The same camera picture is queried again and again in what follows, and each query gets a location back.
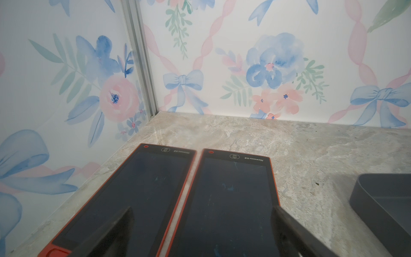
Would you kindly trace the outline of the red writing tablet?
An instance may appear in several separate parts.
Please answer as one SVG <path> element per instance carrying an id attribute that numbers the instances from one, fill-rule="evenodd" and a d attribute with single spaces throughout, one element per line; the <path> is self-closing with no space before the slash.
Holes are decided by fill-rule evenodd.
<path id="1" fill-rule="evenodd" d="M 192 149 L 141 143 L 39 253 L 67 257 L 112 215 L 130 207 L 128 257 L 158 257 L 196 156 Z"/>
<path id="2" fill-rule="evenodd" d="M 277 257 L 278 205 L 270 158 L 204 149 L 167 256 Z"/>

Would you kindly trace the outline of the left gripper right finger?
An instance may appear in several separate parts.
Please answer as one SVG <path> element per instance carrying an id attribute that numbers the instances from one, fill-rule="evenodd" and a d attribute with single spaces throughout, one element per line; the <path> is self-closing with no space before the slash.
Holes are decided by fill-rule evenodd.
<path id="1" fill-rule="evenodd" d="M 281 206 L 271 212 L 271 228 L 281 257 L 336 256 Z"/>

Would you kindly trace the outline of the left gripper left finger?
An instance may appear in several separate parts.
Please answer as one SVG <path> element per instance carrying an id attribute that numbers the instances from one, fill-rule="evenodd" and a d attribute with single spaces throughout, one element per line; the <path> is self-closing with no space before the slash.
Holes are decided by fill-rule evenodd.
<path id="1" fill-rule="evenodd" d="M 71 257 L 124 257 L 133 230 L 131 207 L 118 211 L 109 221 L 81 243 Z"/>

